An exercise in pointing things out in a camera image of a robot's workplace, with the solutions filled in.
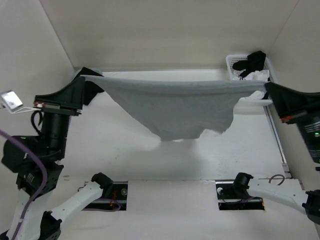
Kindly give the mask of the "grey tank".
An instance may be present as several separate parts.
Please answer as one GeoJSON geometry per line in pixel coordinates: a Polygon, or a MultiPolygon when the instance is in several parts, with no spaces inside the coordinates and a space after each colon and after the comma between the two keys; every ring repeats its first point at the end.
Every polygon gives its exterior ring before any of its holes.
{"type": "Polygon", "coordinates": [[[100,74],[100,75],[103,75],[103,72],[100,69],[96,68],[96,67],[92,67],[91,70],[96,72],[96,73],[98,73],[98,74],[100,74]]]}
{"type": "Polygon", "coordinates": [[[204,130],[223,134],[241,98],[265,91],[263,81],[155,81],[85,75],[124,111],[162,141],[198,139],[204,130]]]}

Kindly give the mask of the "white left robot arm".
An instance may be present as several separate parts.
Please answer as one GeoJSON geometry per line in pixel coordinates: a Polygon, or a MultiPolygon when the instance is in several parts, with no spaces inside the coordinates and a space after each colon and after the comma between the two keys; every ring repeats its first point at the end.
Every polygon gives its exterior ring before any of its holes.
{"type": "Polygon", "coordinates": [[[40,116],[42,125],[37,135],[0,133],[5,138],[1,162],[17,175],[19,198],[11,226],[1,239],[56,240],[69,217],[112,195],[113,181],[99,172],[61,207],[46,210],[63,170],[60,161],[65,157],[71,118],[84,105],[85,85],[85,77],[79,76],[57,92],[35,97],[32,113],[40,116]]]}

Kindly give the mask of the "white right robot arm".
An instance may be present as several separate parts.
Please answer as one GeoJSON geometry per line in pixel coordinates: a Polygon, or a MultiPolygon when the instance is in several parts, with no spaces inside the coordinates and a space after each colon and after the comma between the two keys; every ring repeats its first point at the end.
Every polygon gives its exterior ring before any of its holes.
{"type": "MultiPolygon", "coordinates": [[[[320,94],[301,92],[268,82],[265,89],[283,123],[295,124],[315,163],[320,162],[320,94]]],[[[250,174],[237,174],[231,190],[241,200],[259,197],[291,207],[315,224],[320,223],[320,191],[293,191],[282,185],[264,183],[250,174]]]]}

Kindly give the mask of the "folded black tank top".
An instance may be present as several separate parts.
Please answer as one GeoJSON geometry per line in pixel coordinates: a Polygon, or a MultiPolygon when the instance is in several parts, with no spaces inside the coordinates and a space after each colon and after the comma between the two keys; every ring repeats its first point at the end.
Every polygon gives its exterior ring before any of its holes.
{"type": "MultiPolygon", "coordinates": [[[[77,78],[80,75],[98,76],[98,77],[104,76],[91,70],[91,68],[87,68],[87,67],[82,67],[80,70],[78,70],[74,78],[77,78]]],[[[101,87],[99,87],[97,84],[95,84],[92,81],[86,80],[84,84],[83,104],[85,106],[88,106],[98,94],[103,92],[104,90],[101,87]]]]}

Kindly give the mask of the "folded grey tank top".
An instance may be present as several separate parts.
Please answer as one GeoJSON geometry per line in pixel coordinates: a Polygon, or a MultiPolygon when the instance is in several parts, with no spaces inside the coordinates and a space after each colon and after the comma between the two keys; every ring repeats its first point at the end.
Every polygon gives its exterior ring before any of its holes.
{"type": "Polygon", "coordinates": [[[96,67],[92,67],[91,70],[96,72],[96,73],[98,73],[98,74],[100,74],[100,75],[103,75],[103,72],[100,69],[96,68],[96,67]]]}

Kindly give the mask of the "white tank top in basket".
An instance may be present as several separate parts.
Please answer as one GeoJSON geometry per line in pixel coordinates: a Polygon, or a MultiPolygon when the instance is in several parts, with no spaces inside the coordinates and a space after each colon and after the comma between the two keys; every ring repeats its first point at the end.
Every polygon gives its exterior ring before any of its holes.
{"type": "MultiPolygon", "coordinates": [[[[244,73],[244,70],[233,70],[233,80],[237,81],[260,81],[267,82],[270,79],[270,71],[269,70],[256,70],[249,73],[247,76],[242,77],[241,74],[244,73]]],[[[267,99],[267,93],[264,91],[255,91],[248,97],[244,97],[243,99],[246,101],[250,100],[265,100],[267,99]]]]}

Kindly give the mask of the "black tank top in basket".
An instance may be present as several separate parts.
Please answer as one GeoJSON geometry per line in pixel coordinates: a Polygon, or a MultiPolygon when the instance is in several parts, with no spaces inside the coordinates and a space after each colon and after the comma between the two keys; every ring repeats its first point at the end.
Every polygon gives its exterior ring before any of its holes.
{"type": "Polygon", "coordinates": [[[260,50],[253,52],[247,56],[247,60],[235,62],[232,68],[236,71],[242,71],[239,76],[245,78],[250,73],[262,71],[264,69],[266,56],[267,55],[260,50]]]}

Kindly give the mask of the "white plastic basket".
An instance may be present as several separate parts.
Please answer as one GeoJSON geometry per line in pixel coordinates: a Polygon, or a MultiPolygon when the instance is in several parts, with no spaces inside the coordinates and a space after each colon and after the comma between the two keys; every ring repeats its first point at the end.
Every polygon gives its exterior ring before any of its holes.
{"type": "MultiPolygon", "coordinates": [[[[247,60],[246,54],[232,54],[228,55],[226,58],[227,70],[229,74],[229,79],[232,81],[261,81],[261,82],[273,82],[278,83],[278,79],[276,77],[274,68],[270,62],[270,60],[266,57],[264,61],[263,70],[253,71],[248,74],[246,77],[241,77],[240,74],[244,72],[244,70],[235,70],[233,68],[234,63],[239,61],[247,60]]],[[[241,98],[237,107],[265,107],[271,105],[273,101],[270,97],[267,96],[266,91],[256,91],[252,93],[250,96],[241,98]]]]}

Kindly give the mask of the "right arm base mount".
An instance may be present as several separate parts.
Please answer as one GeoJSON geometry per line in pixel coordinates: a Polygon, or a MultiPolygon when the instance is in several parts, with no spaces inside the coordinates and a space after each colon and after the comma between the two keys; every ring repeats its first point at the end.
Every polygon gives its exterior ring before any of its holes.
{"type": "Polygon", "coordinates": [[[252,197],[236,193],[233,181],[216,181],[216,195],[220,211],[264,211],[265,205],[261,197],[252,197]]]}

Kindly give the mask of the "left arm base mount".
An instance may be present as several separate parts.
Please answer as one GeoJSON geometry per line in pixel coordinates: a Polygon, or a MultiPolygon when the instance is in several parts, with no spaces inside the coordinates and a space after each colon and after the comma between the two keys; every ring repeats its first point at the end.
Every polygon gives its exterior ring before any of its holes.
{"type": "Polygon", "coordinates": [[[102,197],[93,201],[84,208],[84,211],[126,211],[128,187],[129,183],[127,181],[114,182],[113,187],[108,196],[103,195],[102,197]]]}

